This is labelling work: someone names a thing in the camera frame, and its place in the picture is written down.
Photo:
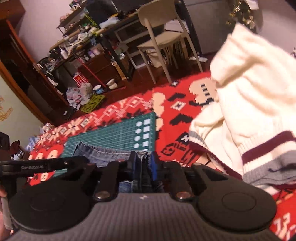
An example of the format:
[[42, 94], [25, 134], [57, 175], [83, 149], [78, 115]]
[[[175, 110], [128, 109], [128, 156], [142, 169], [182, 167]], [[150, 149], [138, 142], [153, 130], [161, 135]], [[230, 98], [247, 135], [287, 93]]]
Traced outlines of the white plastic bag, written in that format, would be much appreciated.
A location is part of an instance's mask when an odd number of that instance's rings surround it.
[[93, 96], [93, 87], [90, 83], [83, 83], [81, 87], [69, 87], [66, 92], [69, 105], [79, 110], [81, 105], [85, 105]]

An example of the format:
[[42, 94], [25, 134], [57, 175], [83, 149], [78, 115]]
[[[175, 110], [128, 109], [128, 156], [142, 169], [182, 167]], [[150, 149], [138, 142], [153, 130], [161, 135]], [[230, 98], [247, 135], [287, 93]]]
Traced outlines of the green perforated floor tray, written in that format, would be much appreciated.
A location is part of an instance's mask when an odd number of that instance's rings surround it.
[[94, 94], [85, 105], [81, 106], [80, 110], [89, 114], [100, 105], [104, 98], [104, 95]]

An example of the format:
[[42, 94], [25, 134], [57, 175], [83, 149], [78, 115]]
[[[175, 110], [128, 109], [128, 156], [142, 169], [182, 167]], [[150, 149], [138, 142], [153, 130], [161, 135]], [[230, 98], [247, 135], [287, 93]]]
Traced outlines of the red patterned blanket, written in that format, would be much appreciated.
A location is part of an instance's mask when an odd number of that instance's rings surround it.
[[124, 120], [154, 112], [155, 150], [163, 161], [183, 166], [202, 163], [245, 181], [258, 180], [260, 188], [276, 198], [277, 214], [271, 230], [282, 240], [295, 234], [295, 135], [286, 131], [256, 139], [235, 157], [229, 135], [203, 144], [190, 129], [192, 120], [213, 104], [214, 85], [209, 74], [192, 75], [144, 94], [124, 98], [105, 108], [71, 120], [40, 136], [31, 159], [69, 156], [78, 142], [116, 150], [130, 150], [115, 138], [98, 140], [98, 130]]

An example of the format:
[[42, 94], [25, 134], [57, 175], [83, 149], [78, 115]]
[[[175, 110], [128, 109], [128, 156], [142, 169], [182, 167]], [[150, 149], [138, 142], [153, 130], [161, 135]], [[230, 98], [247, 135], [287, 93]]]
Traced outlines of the dark wooden drawer cabinet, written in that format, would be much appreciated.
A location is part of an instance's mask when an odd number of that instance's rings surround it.
[[120, 74], [111, 61], [111, 57], [105, 53], [91, 58], [84, 65], [78, 68], [78, 72], [95, 87], [101, 83], [107, 85], [107, 82], [114, 78], [116, 82], [125, 80], [126, 77]]

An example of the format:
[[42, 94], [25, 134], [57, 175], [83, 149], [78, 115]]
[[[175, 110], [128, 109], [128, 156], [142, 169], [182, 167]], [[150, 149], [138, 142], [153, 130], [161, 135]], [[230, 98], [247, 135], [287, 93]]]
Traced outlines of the grey refrigerator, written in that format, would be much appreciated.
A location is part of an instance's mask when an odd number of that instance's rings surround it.
[[203, 54], [218, 51], [231, 32], [229, 1], [184, 1]]

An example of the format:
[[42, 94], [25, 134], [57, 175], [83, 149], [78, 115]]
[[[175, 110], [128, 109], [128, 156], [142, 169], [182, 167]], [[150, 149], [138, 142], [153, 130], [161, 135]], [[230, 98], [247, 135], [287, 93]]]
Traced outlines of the beige plastic chair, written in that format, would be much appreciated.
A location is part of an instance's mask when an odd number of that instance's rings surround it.
[[[149, 74], [153, 80], [153, 83], [156, 83], [156, 80], [153, 76], [149, 63], [144, 55], [144, 51], [148, 49], [154, 49], [157, 53], [158, 59], [161, 63], [163, 71], [166, 75], [166, 78], [169, 83], [172, 82], [171, 77], [169, 75], [166, 64], [164, 63], [163, 56], [161, 54], [161, 50], [165, 48], [169, 48], [169, 52], [173, 54], [173, 44], [183, 39], [187, 39], [189, 45], [192, 49], [192, 52], [196, 58], [197, 65], [199, 67], [200, 72], [203, 72], [202, 65], [197, 55], [197, 51], [193, 45], [193, 42], [189, 36], [188, 31], [185, 28], [180, 16], [178, 15], [175, 7], [175, 1], [151, 1], [147, 4], [142, 5], [137, 12], [140, 23], [147, 28], [149, 32], [149, 36], [151, 39], [137, 46], [140, 55], [142, 56], [144, 63], [149, 71]], [[166, 24], [171, 20], [178, 20], [182, 32], [175, 31], [164, 31], [159, 35], [155, 35], [153, 32], [153, 28], [159, 27], [161, 25]]]

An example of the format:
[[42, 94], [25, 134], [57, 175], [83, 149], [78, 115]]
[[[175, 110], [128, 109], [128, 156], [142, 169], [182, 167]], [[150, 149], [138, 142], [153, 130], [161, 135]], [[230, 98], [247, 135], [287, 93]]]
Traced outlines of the blue denim jeans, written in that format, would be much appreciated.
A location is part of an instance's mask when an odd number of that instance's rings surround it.
[[95, 147], [79, 142], [73, 157], [84, 156], [97, 167], [106, 167], [112, 161], [127, 161], [132, 158], [133, 180], [119, 183], [120, 193], [164, 193], [162, 181], [157, 180], [156, 152], [122, 151]]

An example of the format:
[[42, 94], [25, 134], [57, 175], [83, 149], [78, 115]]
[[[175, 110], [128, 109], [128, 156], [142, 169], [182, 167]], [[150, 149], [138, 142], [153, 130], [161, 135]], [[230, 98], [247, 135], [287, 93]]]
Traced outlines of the green cutting mat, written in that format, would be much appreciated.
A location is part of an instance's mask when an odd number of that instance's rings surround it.
[[110, 126], [72, 136], [66, 141], [60, 157], [72, 157], [80, 142], [93, 147], [118, 151], [153, 152], [156, 142], [156, 114], [151, 112], [139, 115]]

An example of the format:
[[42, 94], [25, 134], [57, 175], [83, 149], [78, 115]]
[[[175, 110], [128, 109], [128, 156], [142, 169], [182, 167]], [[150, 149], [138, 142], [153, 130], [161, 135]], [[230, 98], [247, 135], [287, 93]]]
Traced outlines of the small christmas tree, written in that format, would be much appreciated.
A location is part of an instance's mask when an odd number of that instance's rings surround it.
[[233, 1], [233, 7], [229, 13], [226, 25], [234, 28], [236, 23], [240, 23], [250, 29], [253, 33], [256, 33], [256, 23], [254, 21], [253, 11], [250, 9], [246, 1]]

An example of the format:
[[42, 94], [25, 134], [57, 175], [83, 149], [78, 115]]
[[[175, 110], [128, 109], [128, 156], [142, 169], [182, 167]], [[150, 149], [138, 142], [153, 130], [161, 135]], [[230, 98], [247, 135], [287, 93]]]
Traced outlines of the cream striped knit sweater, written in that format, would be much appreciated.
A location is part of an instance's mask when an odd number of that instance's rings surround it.
[[248, 184], [295, 185], [295, 58], [236, 24], [210, 71], [216, 98], [192, 120], [190, 148]]

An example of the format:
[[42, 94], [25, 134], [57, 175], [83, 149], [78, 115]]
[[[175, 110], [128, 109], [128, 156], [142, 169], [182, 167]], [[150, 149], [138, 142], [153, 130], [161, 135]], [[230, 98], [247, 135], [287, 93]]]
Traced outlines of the white drawer unit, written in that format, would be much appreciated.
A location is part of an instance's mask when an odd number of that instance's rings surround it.
[[149, 32], [139, 20], [134, 20], [114, 31], [121, 44], [127, 46], [125, 53], [135, 69], [145, 66], [144, 60], [137, 46], [151, 39]]

